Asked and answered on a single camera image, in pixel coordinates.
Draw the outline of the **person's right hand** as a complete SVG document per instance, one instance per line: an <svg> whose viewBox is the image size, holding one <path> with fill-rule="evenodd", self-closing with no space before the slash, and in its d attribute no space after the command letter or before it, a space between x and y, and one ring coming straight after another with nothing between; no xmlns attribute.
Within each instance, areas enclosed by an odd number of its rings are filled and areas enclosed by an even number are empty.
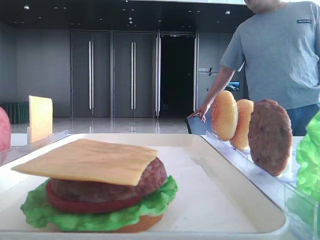
<svg viewBox="0 0 320 240"><path fill-rule="evenodd" d="M205 123L206 122L206 113L210 108L210 104L203 103L199 108L197 108L192 114L188 116L188 118L193 118L198 116L200 120Z"/></svg>

